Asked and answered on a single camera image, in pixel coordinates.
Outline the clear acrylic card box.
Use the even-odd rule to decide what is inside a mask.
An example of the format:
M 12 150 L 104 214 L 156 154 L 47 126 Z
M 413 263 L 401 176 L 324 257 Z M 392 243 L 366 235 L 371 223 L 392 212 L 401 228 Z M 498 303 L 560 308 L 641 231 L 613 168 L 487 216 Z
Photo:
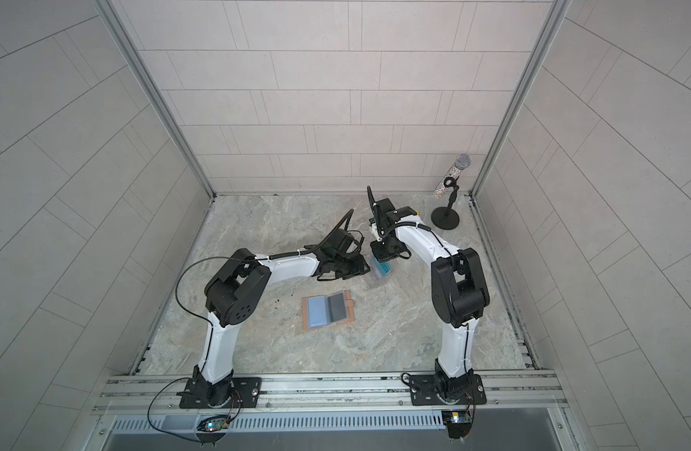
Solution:
M 368 283 L 371 289 L 383 286 L 392 275 L 390 263 L 379 262 L 373 255 L 368 259 L 371 271 L 369 272 Z

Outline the tan leather card holder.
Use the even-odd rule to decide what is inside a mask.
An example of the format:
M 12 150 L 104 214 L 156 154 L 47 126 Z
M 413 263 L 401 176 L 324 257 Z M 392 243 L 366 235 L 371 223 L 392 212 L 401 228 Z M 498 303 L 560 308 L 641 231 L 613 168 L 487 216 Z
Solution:
M 306 331 L 351 323 L 355 320 L 355 303 L 350 291 L 304 298 L 302 318 Z

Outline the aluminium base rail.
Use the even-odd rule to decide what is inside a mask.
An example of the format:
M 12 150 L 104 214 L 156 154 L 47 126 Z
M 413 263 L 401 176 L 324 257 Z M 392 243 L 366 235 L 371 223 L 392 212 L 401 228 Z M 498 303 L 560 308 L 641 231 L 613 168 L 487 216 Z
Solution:
M 481 370 L 475 400 L 444 402 L 434 376 L 412 373 L 263 374 L 234 377 L 234 397 L 210 407 L 180 376 L 115 376 L 93 407 L 86 450 L 102 450 L 117 435 L 185 438 L 189 445 L 224 443 L 245 433 L 443 431 L 442 411 L 470 411 L 471 433 L 488 439 L 529 438 L 517 431 L 531 418 L 546 421 L 546 441 L 581 450 L 561 383 L 552 370 Z M 228 415 L 219 433 L 198 432 L 208 417 Z

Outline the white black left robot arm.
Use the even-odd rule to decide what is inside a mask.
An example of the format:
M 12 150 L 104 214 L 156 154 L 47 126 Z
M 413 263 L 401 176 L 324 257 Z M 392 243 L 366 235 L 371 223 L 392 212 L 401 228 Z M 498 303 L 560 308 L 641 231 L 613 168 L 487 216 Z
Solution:
M 254 313 L 266 288 L 302 277 L 325 281 L 329 274 L 335 280 L 368 274 L 363 242 L 357 231 L 333 229 L 320 244 L 300 250 L 263 256 L 241 248 L 228 257 L 204 289 L 210 328 L 204 355 L 193 372 L 192 392 L 211 405 L 228 400 L 240 325 Z

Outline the black microphone stand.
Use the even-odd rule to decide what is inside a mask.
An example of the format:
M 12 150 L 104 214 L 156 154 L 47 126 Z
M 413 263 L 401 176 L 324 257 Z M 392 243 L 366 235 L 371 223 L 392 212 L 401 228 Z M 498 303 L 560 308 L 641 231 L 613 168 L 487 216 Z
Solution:
M 453 230 L 460 224 L 460 217 L 454 210 L 454 203 L 458 199 L 458 177 L 447 177 L 444 180 L 444 187 L 451 188 L 452 193 L 449 196 L 449 202 L 446 207 L 438 207 L 433 210 L 431 220 L 433 224 L 439 229 Z

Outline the left green circuit board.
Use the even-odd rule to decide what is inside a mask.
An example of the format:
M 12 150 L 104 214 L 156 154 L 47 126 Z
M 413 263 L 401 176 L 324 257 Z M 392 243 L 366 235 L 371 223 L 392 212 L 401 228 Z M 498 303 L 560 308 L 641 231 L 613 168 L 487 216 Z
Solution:
M 197 426 L 198 432 L 219 433 L 227 430 L 231 419 L 228 415 L 216 415 L 203 419 Z

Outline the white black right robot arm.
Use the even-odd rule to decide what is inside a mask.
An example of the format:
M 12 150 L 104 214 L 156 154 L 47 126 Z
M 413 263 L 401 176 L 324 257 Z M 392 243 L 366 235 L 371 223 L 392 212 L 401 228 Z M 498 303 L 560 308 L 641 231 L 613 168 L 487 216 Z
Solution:
M 490 304 L 479 254 L 441 239 L 413 208 L 395 208 L 390 199 L 375 199 L 371 190 L 367 195 L 375 259 L 386 263 L 417 256 L 430 268 L 432 305 L 442 322 L 435 392 L 446 403 L 475 400 L 480 383 L 471 355 L 478 323 Z

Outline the right circuit board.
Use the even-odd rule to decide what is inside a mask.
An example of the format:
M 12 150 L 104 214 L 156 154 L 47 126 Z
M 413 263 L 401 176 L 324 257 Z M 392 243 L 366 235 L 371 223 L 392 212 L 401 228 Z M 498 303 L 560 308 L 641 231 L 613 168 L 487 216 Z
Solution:
M 469 435 L 474 420 L 470 411 L 442 411 L 441 417 L 450 439 L 462 440 Z

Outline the black VIP card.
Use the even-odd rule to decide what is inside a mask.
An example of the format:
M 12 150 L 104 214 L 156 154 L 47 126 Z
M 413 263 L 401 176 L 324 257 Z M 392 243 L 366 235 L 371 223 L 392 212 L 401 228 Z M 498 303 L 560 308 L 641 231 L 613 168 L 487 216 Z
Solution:
M 347 296 L 339 292 L 328 296 L 328 319 L 330 323 L 344 321 L 348 318 Z

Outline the teal VIP card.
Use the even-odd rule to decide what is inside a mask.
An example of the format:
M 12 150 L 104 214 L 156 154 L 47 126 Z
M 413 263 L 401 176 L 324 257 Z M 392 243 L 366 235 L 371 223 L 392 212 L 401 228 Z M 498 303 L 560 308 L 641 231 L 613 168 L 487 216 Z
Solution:
M 392 273 L 392 267 L 388 262 L 379 262 L 375 260 L 373 262 L 373 271 L 378 279 L 385 279 Z

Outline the glitter microphone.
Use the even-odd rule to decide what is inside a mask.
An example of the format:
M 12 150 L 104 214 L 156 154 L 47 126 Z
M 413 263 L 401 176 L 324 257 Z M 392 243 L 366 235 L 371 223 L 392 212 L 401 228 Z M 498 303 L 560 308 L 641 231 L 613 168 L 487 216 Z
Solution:
M 436 199 L 441 199 L 445 194 L 446 190 L 454 184 L 456 180 L 460 177 L 461 173 L 469 168 L 471 165 L 471 158 L 465 154 L 459 154 L 452 161 L 451 168 L 446 172 L 444 177 L 439 182 L 437 189 L 434 191 L 434 196 Z

